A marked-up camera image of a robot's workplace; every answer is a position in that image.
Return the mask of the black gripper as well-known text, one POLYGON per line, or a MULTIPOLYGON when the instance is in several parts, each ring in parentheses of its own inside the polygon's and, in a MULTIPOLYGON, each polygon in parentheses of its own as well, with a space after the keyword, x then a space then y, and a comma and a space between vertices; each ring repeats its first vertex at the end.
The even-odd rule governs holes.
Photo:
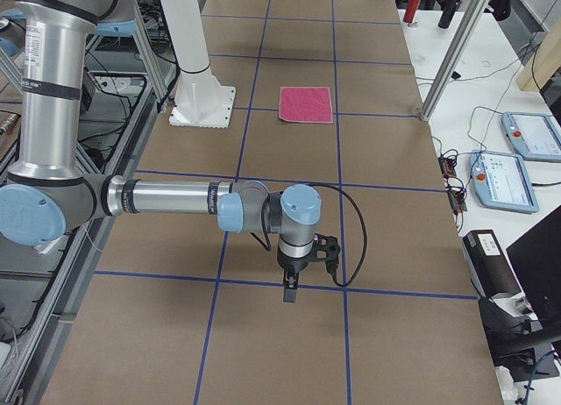
POLYGON ((283 301, 295 302, 297 297, 299 272, 305 269, 312 260, 311 246, 303 248, 288 248, 285 253, 283 248, 277 249, 277 262, 284 270, 283 274, 283 301))

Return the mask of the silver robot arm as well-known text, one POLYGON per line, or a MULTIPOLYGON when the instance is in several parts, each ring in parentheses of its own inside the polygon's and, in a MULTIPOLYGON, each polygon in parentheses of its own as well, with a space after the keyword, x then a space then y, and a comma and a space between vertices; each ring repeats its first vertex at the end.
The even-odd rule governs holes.
POLYGON ((99 217, 203 213, 221 230, 279 238, 284 301, 316 260, 321 197, 304 184, 272 193, 258 181, 140 181, 85 174, 75 164, 85 45, 94 32, 130 35, 135 0, 16 0, 24 13, 23 117, 18 160, 1 189, 1 232, 41 245, 99 217))

